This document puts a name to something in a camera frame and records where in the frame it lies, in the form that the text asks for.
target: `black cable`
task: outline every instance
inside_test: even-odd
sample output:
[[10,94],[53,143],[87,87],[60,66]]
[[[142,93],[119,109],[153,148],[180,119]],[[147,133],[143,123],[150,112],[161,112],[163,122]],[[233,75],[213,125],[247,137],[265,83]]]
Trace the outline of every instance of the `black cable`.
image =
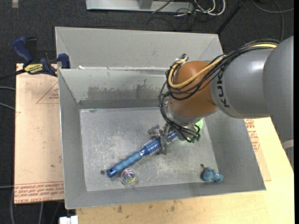
[[10,78],[10,77],[13,77],[13,76],[22,74],[22,73],[24,73],[24,72],[26,72],[26,71],[25,71],[25,70],[18,70],[18,71],[14,72],[14,73],[10,73],[10,74],[8,74],[8,75],[5,75],[5,76],[0,77],[0,80],[5,80],[5,79],[7,79],[7,78]]
[[170,4],[173,0],[169,0],[168,2],[166,2],[162,7],[158,8],[156,11],[152,12],[153,14],[154,13],[157,13],[159,11],[161,11],[163,8],[165,8],[168,4]]
[[290,9],[287,9],[287,10],[284,10],[284,11],[281,11],[281,10],[279,10],[279,11],[270,11],[270,10],[266,10],[266,9],[264,9],[264,8],[262,8],[262,7],[260,7],[260,6],[258,6],[253,0],[251,0],[251,2],[252,2],[252,4],[253,4],[254,6],[256,6],[258,9],[260,9],[260,10],[262,10],[262,11],[264,11],[264,12],[267,12],[267,13],[286,13],[286,12],[290,12],[290,11],[294,10],[294,8],[292,7],[292,8],[290,8]]
[[0,86],[0,90],[3,89],[3,90],[11,90],[11,91],[15,91],[15,88],[12,88],[12,87],[7,87],[7,86]]
[[[255,40],[255,41],[248,42],[248,43],[244,44],[243,46],[241,46],[239,49],[230,51],[230,52],[226,53],[225,55],[217,56],[208,65],[215,62],[217,59],[219,59],[220,57],[223,56],[222,60],[219,61],[219,63],[217,63],[213,68],[211,68],[211,70],[209,70],[199,82],[197,82],[195,85],[193,85],[192,87],[189,87],[188,89],[185,89],[185,90],[182,90],[182,89],[185,88],[186,86],[188,86],[193,81],[189,82],[188,84],[184,85],[183,87],[181,87],[179,89],[172,88],[168,82],[170,71],[173,70],[173,75],[174,75],[174,72],[180,67],[180,65],[177,65],[178,64],[177,62],[173,63],[172,66],[165,73],[166,81],[163,84],[163,86],[160,90],[160,94],[158,96],[161,115],[164,118],[165,122],[169,125],[169,127],[171,127],[175,132],[178,132],[188,142],[193,142],[193,140],[198,140],[198,138],[200,137],[200,133],[199,133],[200,128],[198,126],[194,126],[195,127],[194,130],[192,130],[191,128],[183,127],[181,125],[176,124],[174,121],[170,120],[170,118],[167,116],[167,114],[165,113],[165,110],[164,110],[164,99],[169,96],[171,96],[172,98],[174,98],[176,100],[184,100],[184,99],[191,97],[196,92],[204,89],[213,79],[215,79],[219,75],[220,72],[223,72],[225,70],[225,68],[234,59],[236,59],[239,55],[249,52],[249,51],[252,51],[252,50],[256,50],[256,49],[272,49],[271,47],[263,46],[263,44],[265,44],[265,43],[278,45],[280,43],[280,41],[274,40],[274,39]],[[164,93],[164,89],[166,87],[167,87],[168,91],[166,93]],[[186,94],[186,96],[177,97],[176,95],[178,95],[178,94]]]
[[[278,5],[278,3],[276,1],[274,1],[275,5],[277,6],[277,8],[279,9],[279,11],[281,11],[280,6]],[[283,13],[280,13],[281,16],[281,35],[280,35],[280,41],[283,41],[284,38],[284,29],[285,29],[285,20],[284,20],[284,15]]]

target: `cable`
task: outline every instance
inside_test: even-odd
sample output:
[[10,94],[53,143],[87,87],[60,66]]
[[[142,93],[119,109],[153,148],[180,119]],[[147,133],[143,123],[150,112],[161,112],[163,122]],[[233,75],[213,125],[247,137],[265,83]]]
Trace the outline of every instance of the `cable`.
[[14,188],[12,190],[11,198],[10,198],[10,218],[11,218],[12,224],[15,224],[15,221],[14,221]]
[[[239,55],[256,50],[256,49],[274,49],[277,47],[277,45],[280,43],[280,41],[274,40],[274,39],[261,39],[261,40],[255,40],[251,41],[249,43],[246,43],[245,45],[241,46],[240,48],[230,51],[226,54],[222,54],[217,56],[214,60],[212,60],[203,70],[198,72],[196,75],[192,76],[190,79],[187,79],[186,81],[180,83],[180,84],[173,84],[173,76],[174,72],[179,69],[184,63],[188,60],[188,57],[186,54],[183,54],[179,59],[177,59],[173,65],[166,71],[166,81],[163,84],[160,94],[158,96],[159,100],[159,107],[161,111],[161,115],[164,118],[166,124],[173,129],[175,132],[181,134],[181,136],[188,142],[192,142],[193,140],[198,140],[200,137],[199,134],[199,127],[190,127],[190,126],[182,126],[176,124],[174,121],[172,121],[166,114],[166,111],[164,109],[164,101],[167,97],[171,96],[175,100],[184,100],[192,95],[194,95],[196,92],[204,89],[213,79],[217,77],[217,75],[220,72],[223,72],[226,67]],[[203,78],[194,84],[192,87],[187,86],[191,84],[199,75],[206,73]]]
[[252,2],[252,4],[253,4],[254,6],[256,6],[258,9],[261,9],[262,11],[267,12],[267,13],[286,13],[286,12],[290,12],[290,11],[294,10],[294,8],[292,7],[292,8],[290,8],[290,9],[287,9],[287,10],[284,10],[284,11],[269,11],[269,10],[263,9],[263,8],[261,8],[260,6],[258,6],[253,0],[251,0],[251,2]]
[[0,189],[10,189],[13,188],[14,186],[0,186]]
[[[280,6],[278,5],[278,3],[276,1],[274,1],[274,2],[275,2],[275,5],[277,6],[277,8],[279,9],[279,11],[281,11]],[[280,41],[282,42],[283,38],[284,38],[285,20],[284,20],[283,13],[280,13],[280,16],[281,16],[281,35],[280,35]]]
[[61,202],[58,202],[58,205],[57,205],[57,207],[56,207],[56,209],[55,209],[55,212],[54,212],[54,214],[53,214],[53,218],[52,218],[50,224],[53,224],[53,223],[54,223],[54,220],[55,220],[55,218],[56,218],[56,214],[57,214],[57,212],[58,212],[58,208],[59,208],[60,204],[61,204]]
[[15,91],[15,88],[7,87],[7,86],[0,86],[0,90],[1,90],[1,89]]
[[168,2],[166,2],[162,7],[158,8],[156,11],[152,12],[152,14],[157,13],[159,11],[161,11],[163,8],[165,8],[168,4],[170,4],[173,0],[169,0]]
[[9,105],[3,104],[3,103],[0,103],[0,106],[6,107],[6,108],[11,109],[11,110],[15,110],[15,108],[13,108]]
[[38,224],[42,223],[42,216],[43,216],[43,202],[41,203],[41,210],[39,212]]
[[213,11],[216,8],[216,1],[212,0],[213,2],[213,7],[212,8],[208,8],[208,9],[204,9],[202,6],[199,5],[199,0],[193,0],[194,1],[194,7],[195,7],[195,11],[199,12],[199,13],[204,13],[207,15],[211,15],[211,16],[218,16],[223,14],[223,12],[225,11],[225,7],[226,7],[226,3],[225,0],[221,0],[222,3],[222,10],[216,13],[213,13]]

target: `green object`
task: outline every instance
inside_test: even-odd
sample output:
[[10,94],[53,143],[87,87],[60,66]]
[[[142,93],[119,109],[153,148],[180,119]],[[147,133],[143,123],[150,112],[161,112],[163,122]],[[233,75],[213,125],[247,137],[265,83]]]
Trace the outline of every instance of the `green object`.
[[203,125],[204,125],[204,121],[203,121],[202,119],[200,119],[200,120],[196,123],[196,125],[197,125],[200,129],[202,129],[202,127],[203,127]]

